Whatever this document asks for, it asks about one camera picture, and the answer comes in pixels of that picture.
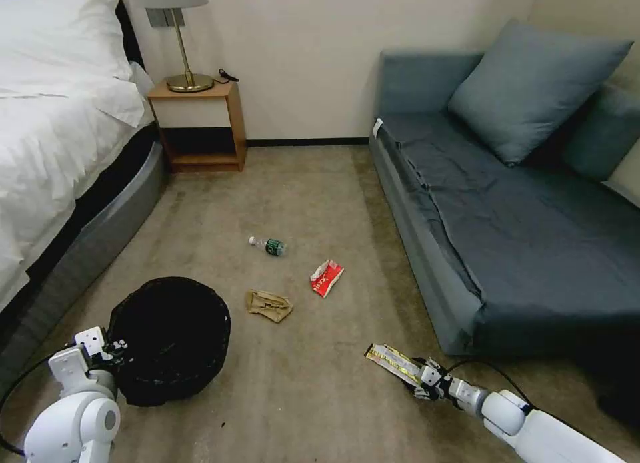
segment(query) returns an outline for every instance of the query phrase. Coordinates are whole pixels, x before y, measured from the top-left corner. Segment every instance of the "bottle label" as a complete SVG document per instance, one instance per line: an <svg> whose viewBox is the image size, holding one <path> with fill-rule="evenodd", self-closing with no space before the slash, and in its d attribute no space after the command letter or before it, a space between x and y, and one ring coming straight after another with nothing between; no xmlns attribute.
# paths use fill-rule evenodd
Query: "bottle label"
<svg viewBox="0 0 640 463"><path fill-rule="evenodd" d="M265 250L267 250L267 253L271 255L278 256L278 246L280 246L281 244L282 241L269 238L267 240L267 244L265 245Z"/></svg>

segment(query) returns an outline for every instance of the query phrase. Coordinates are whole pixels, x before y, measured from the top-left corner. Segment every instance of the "black trash can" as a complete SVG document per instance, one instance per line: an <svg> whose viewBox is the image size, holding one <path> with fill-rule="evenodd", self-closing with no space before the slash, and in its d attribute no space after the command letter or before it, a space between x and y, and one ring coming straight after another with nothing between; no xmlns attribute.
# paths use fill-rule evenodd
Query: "black trash can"
<svg viewBox="0 0 640 463"><path fill-rule="evenodd" d="M118 388L136 406L188 398L222 369L230 332L227 304L208 286L151 280L111 312L109 341L127 343L115 371Z"/></svg>

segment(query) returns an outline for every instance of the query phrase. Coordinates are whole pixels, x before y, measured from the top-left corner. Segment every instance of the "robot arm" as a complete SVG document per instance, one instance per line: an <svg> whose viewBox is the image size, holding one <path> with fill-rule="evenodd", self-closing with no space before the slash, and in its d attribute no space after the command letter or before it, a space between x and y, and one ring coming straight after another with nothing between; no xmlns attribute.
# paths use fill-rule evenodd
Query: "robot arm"
<svg viewBox="0 0 640 463"><path fill-rule="evenodd" d="M108 463L120 427L117 388L105 370L90 370L92 360L113 359L99 327L75 336L75 346L49 359L63 389L61 399L40 413L25 439L27 463Z"/></svg>
<svg viewBox="0 0 640 463"><path fill-rule="evenodd" d="M430 400L449 399L480 418L486 429L510 445L526 463L624 463L620 458L510 391L489 392L454 378L428 360L421 369Z"/></svg>

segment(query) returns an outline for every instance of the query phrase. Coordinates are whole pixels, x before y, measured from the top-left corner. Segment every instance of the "table lamp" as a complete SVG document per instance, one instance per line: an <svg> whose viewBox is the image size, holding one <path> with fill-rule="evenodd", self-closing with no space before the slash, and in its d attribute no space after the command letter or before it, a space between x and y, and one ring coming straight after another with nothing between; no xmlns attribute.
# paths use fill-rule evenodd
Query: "table lamp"
<svg viewBox="0 0 640 463"><path fill-rule="evenodd" d="M173 18L173 26L175 34L178 36L178 45L182 53L182 61L185 64L185 73L167 78L167 87L171 91L177 93L195 93L197 91L205 91L213 86L213 78L207 75L193 74L189 68L187 54L185 52L185 44L182 41L180 26L175 16L175 8L188 8L202 6L209 0L132 0L134 4L150 9L170 9Z"/></svg>

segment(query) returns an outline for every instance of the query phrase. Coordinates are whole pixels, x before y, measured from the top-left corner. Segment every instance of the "beige carpet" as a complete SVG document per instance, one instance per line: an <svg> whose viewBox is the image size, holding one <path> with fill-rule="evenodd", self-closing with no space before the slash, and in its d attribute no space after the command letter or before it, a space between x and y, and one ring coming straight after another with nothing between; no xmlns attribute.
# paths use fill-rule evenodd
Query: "beige carpet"
<svg viewBox="0 0 640 463"><path fill-rule="evenodd" d="M289 253L261 253L247 243L250 235L281 238ZM323 300L311 292L309 274L327 258L345 273ZM232 320L227 361L188 401L140 409L120 397L112 463L517 461L479 421L445 402L414 400L363 357L378 342L452 362L438 347L366 147L254 148L243 173L174 177L42 353L78 330L106 326L129 292L169 275L195 278L225 299ZM248 314L249 288L289 296L293 313L280 324ZM571 365L505 369L534 403L622 458L640 460L637 435L598 411ZM490 370L457 374L507 388ZM35 374L7 408L5 431L19 438L56 394L45 370Z"/></svg>

